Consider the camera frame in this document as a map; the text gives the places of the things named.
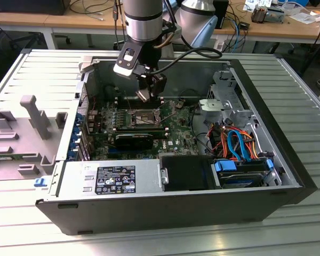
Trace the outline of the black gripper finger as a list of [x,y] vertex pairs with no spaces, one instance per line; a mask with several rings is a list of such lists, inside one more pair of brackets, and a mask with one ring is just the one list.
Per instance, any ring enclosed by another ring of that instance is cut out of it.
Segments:
[[167,77],[164,74],[151,75],[148,82],[149,99],[153,101],[164,91]]
[[148,90],[149,88],[149,84],[148,84],[149,80],[148,77],[143,77],[143,76],[139,76],[138,77],[138,86],[139,86],[139,90]]

